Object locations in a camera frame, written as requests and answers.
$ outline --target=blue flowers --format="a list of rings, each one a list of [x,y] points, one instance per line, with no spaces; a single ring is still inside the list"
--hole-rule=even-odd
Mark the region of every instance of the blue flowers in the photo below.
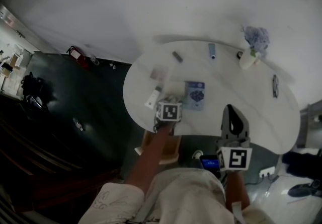
[[[245,34],[245,39],[255,51],[261,54],[261,57],[265,57],[267,52],[266,49],[270,43],[268,37],[268,31],[265,28],[256,28],[252,26],[247,26],[244,28],[242,26],[242,32]]]

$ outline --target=person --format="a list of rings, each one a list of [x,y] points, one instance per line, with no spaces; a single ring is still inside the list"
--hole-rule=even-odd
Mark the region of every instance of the person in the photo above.
[[[250,205],[239,172],[227,174],[226,192],[221,182],[203,169],[176,168],[157,174],[172,127],[168,124],[158,130],[124,184],[102,187],[79,224],[273,223]],[[240,211],[233,210],[234,205]]]

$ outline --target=white sleeve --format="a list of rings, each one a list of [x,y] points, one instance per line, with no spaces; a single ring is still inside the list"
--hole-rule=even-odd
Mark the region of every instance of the white sleeve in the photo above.
[[[256,204],[243,210],[243,217],[247,224],[274,224],[271,218]]]
[[[144,193],[132,185],[105,184],[78,224],[124,223],[144,202]]]

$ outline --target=white pot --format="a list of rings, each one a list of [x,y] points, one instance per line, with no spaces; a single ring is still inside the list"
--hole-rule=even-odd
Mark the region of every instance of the white pot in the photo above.
[[[244,51],[242,57],[239,60],[239,65],[242,69],[249,68],[252,64],[254,64],[255,60],[258,58],[259,53],[253,51],[248,48]]]

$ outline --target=white floor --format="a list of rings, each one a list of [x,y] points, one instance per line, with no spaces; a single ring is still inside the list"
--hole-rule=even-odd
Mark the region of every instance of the white floor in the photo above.
[[[298,152],[316,154],[317,150]],[[312,180],[291,176],[286,173],[286,167],[286,164],[279,161],[277,174],[280,177],[271,187],[267,179],[257,186],[249,187],[250,199],[257,203],[276,224],[310,224],[322,207],[322,198],[314,196],[294,198],[287,195],[291,187],[311,183]]]

